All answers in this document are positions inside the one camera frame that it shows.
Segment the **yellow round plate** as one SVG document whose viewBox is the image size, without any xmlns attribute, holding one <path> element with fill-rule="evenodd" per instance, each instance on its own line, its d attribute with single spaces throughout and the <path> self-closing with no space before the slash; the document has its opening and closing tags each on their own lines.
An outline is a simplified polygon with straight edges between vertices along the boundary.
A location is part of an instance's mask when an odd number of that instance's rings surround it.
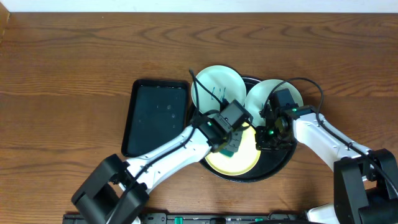
<svg viewBox="0 0 398 224">
<path fill-rule="evenodd" d="M 256 149 L 256 140 L 254 128 L 249 126 L 243 131 L 238 151 L 232 156 L 226 156 L 221 152 L 210 153 L 205 157 L 205 161 L 220 174 L 236 176 L 250 171 L 258 162 L 261 152 Z"/>
</svg>

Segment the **green and yellow sponge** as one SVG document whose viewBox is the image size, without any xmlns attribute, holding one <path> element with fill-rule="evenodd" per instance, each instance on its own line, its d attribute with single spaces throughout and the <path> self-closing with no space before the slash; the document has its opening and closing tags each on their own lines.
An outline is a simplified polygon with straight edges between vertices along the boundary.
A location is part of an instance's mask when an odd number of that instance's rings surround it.
<svg viewBox="0 0 398 224">
<path fill-rule="evenodd" d="M 226 156 L 226 157 L 233 157 L 233 155 L 234 155 L 234 152 L 233 152 L 233 151 L 229 151 L 229 150 L 227 150 L 227 149 L 221 149 L 221 150 L 219 151 L 219 153 L 222 154 L 222 155 L 224 155 L 224 156 Z"/>
</svg>

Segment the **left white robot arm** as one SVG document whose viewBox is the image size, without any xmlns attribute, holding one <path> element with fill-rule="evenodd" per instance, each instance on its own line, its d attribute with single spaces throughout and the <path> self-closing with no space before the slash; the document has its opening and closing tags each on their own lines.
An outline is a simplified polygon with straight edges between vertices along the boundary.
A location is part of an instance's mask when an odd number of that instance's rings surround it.
<svg viewBox="0 0 398 224">
<path fill-rule="evenodd" d="M 72 204 L 87 223 L 133 223 L 157 185 L 222 148 L 250 121 L 250 113 L 234 100 L 222 111 L 194 117 L 177 137 L 147 154 L 126 161 L 113 154 L 82 183 Z"/>
</svg>

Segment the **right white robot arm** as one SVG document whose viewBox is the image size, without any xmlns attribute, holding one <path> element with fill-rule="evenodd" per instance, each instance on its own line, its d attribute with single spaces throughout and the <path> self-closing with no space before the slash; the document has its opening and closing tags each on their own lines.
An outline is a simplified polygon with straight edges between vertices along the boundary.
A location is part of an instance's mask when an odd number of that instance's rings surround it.
<svg viewBox="0 0 398 224">
<path fill-rule="evenodd" d="M 397 223 L 397 162 L 333 127 L 313 106 L 299 106 L 288 89 L 271 92 L 259 111 L 262 151 L 309 147 L 333 171 L 333 203 L 306 212 L 311 223 Z"/>
</svg>

